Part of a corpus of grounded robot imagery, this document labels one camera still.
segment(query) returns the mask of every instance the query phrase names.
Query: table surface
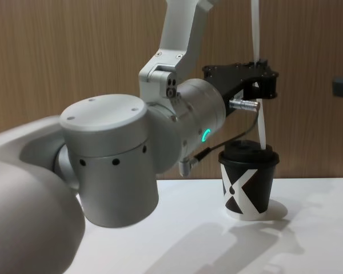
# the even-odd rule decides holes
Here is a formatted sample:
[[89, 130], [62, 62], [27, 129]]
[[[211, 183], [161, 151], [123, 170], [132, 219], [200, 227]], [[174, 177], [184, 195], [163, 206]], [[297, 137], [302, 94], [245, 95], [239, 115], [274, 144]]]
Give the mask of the table surface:
[[263, 221], [236, 221], [221, 180], [159, 181], [144, 221], [88, 221], [66, 274], [342, 274], [343, 179], [276, 179]]

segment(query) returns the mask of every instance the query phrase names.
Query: green led light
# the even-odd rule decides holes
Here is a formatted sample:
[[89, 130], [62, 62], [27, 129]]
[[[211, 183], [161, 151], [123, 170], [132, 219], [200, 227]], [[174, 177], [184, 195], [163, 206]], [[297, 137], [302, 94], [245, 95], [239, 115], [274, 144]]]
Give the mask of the green led light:
[[208, 129], [205, 131], [204, 135], [202, 136], [202, 142], [205, 142], [205, 141], [206, 141], [207, 135], [209, 135], [210, 133], [211, 133], [211, 130], [208, 128]]

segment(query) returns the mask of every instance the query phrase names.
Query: black lid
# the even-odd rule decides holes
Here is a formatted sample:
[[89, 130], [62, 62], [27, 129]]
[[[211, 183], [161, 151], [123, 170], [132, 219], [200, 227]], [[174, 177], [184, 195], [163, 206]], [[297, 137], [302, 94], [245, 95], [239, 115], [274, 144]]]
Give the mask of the black lid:
[[250, 140], [226, 144], [218, 160], [226, 166], [244, 166], [249, 169], [268, 168], [280, 162], [278, 154], [271, 146], [266, 146], [266, 149], [262, 150], [259, 143]]

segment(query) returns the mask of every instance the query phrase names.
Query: robotic arm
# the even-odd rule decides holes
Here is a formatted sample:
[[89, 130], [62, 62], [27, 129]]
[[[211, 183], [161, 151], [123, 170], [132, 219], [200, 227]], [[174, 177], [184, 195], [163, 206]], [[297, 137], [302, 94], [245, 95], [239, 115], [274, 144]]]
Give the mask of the robotic arm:
[[[256, 110], [246, 100], [276, 96], [278, 74], [265, 61], [206, 66], [204, 80], [183, 82], [217, 2], [167, 0], [159, 50], [139, 74], [140, 98], [96, 96], [59, 119], [0, 134], [0, 246], [8, 234], [18, 241], [0, 253], [0, 273], [62, 273], [81, 242], [82, 213], [103, 227], [143, 220], [158, 203], [156, 174], [179, 162], [188, 175], [198, 163], [190, 154], [227, 115]], [[69, 189], [79, 193], [82, 208]], [[14, 218], [16, 209], [26, 217]]]

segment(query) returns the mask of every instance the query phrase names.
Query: wooden panel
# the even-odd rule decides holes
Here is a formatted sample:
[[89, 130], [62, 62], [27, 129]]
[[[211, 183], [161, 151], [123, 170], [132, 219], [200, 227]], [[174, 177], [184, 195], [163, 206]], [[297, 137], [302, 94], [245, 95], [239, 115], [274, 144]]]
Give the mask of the wooden panel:
[[[203, 65], [252, 58], [249, 2], [213, 9], [192, 77]], [[0, 131], [90, 96], [138, 95], [165, 9], [163, 0], [0, 0]], [[280, 72], [279, 97], [265, 102], [268, 143], [281, 157], [276, 177], [343, 176], [343, 99], [330, 85], [343, 75], [343, 0], [262, 0], [261, 15], [261, 54]], [[252, 118], [234, 114], [209, 144]], [[220, 176], [217, 152], [193, 172]]]

